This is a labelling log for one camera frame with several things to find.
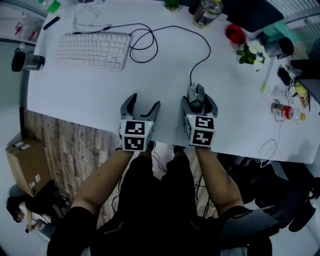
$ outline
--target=bottle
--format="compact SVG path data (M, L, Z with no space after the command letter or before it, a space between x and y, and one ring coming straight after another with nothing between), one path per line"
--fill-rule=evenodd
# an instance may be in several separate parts
M57 0L38 0L38 3L41 4L43 10L52 14L60 7L60 2Z
M271 112L277 117L293 120L295 122L299 120L306 120L306 114L301 113L300 110L296 107L292 108L291 106L272 103Z
M198 9L193 15L193 24L204 28L222 12L224 5L221 0L201 0Z

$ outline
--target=green object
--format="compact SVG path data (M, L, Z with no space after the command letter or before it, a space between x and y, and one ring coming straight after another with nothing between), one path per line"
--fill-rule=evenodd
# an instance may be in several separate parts
M163 3L164 7L169 9L169 10L174 10L179 8L180 3L179 0L165 0Z
M54 0L53 3L49 6L48 12L49 13L54 13L56 10L58 10L60 7L60 2Z
M249 50L249 46L247 44L245 44L243 46L243 50L237 50L236 55L241 56L241 58L239 59L239 63L243 64L245 62L253 64L254 61L257 58L256 54L253 54L250 50Z
M277 21L269 26L266 26L262 31L273 40L279 40L281 38L289 38L292 43L295 43L298 38L294 32L285 24L282 20Z
M38 3L39 4L44 4L44 5L48 5L50 3L50 0L38 0ZM49 13L54 13L56 10L58 10L60 7L60 2L59 1L56 1L56 0L53 0L52 4L48 7L47 11Z

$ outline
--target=teal object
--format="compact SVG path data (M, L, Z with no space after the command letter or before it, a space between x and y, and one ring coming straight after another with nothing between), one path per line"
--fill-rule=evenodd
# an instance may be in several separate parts
M290 30L286 23L282 20L277 21L269 26L266 26L262 31L273 40L279 40L280 38L289 38L292 43L295 43L298 38L294 32Z

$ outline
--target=person's arm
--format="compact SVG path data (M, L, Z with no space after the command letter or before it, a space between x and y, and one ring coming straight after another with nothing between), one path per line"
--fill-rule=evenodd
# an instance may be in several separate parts
M115 189L132 156L133 152L122 149L114 152L82 183L71 208L82 207L97 216L100 208Z
M208 194L221 216L226 210L235 206L244 206L239 188L228 175L214 153L209 148L196 147L204 182Z
M26 228L29 230L29 232L31 232L32 230L34 230L31 225L32 212L27 207L25 209L26 209L26 219L27 219Z

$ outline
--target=red object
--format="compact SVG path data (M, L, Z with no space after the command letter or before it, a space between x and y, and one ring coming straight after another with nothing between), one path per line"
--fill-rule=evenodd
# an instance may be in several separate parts
M33 41L37 34L38 34L38 32L33 31L28 40Z
M278 103L272 103L271 112L277 117L282 117L285 119L291 119L293 116L293 109L290 106L282 105Z
M22 24L18 22L18 24L15 26L15 34L18 34L22 30Z
M246 35L241 27L231 24L226 28L225 35L229 38L232 42L238 45L244 45L246 41Z

